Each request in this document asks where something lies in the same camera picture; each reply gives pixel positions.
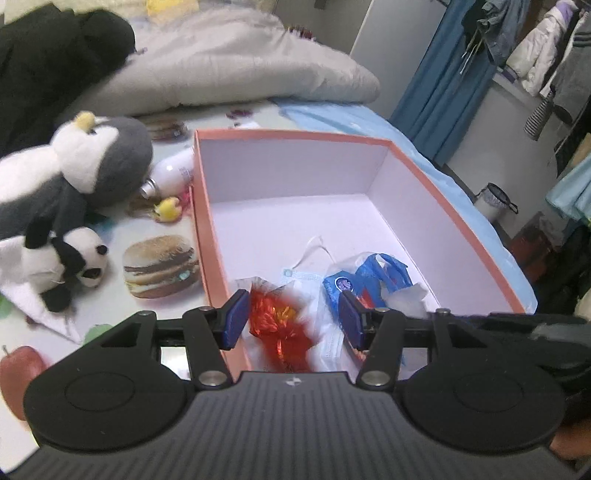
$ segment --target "white bottle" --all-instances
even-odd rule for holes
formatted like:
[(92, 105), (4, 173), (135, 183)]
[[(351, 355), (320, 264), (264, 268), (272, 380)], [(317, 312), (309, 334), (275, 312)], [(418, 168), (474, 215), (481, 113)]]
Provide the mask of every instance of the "white bottle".
[(184, 192), (193, 179), (193, 161), (192, 148), (159, 161), (140, 188), (142, 197), (165, 199)]

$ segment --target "apple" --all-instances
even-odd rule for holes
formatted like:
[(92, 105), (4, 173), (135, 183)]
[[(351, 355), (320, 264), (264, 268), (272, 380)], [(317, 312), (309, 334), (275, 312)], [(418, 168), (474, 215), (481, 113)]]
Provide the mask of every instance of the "apple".
[(41, 355), (30, 346), (21, 346), (0, 360), (0, 392), (8, 408), (19, 420), (26, 420), (22, 405), (29, 383), (47, 369)]

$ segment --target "white wall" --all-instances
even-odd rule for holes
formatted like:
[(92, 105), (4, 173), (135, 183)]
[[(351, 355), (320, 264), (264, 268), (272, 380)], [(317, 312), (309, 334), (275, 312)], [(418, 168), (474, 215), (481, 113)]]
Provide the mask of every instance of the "white wall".
[(488, 182), (501, 187), (519, 207), (504, 213), (499, 223), (513, 237), (545, 207), (546, 193), (556, 184), (553, 148), (567, 132), (552, 117), (536, 142), (523, 131), (539, 104), (521, 89), (495, 77), (460, 147), (447, 164), (474, 193)]
[(351, 57), (380, 81), (382, 92), (370, 103), (389, 118), (413, 78), (446, 7), (434, 0), (374, 0)]
[(314, 0), (279, 0), (275, 8), (285, 25), (303, 25), (319, 42), (350, 53), (371, 0), (326, 0), (325, 9)]

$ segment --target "light blue blanket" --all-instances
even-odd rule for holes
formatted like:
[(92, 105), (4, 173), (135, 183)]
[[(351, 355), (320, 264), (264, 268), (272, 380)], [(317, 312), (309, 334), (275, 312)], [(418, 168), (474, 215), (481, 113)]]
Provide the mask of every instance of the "light blue blanket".
[(591, 220), (591, 155), (573, 168), (548, 192), (546, 200), (573, 220)]
[(503, 247), (492, 225), (474, 208), (468, 196), (450, 177), (438, 171), (417, 151), (407, 137), (386, 120), (361, 105), (310, 103), (285, 99), (273, 101), (281, 108), (282, 115), (290, 118), (303, 130), (366, 135), (387, 138), (396, 143), (429, 176), (476, 234), (515, 291), (524, 310), (528, 313), (535, 312), (538, 302), (534, 291), (513, 256)]

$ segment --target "red foil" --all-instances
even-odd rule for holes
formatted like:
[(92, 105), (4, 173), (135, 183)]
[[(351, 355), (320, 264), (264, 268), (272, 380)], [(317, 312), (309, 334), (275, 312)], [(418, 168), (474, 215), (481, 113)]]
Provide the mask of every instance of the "red foil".
[(251, 334), (261, 340), (265, 356), (276, 372), (310, 372), (307, 351), (314, 342), (306, 335), (296, 299), (277, 290), (251, 289)]

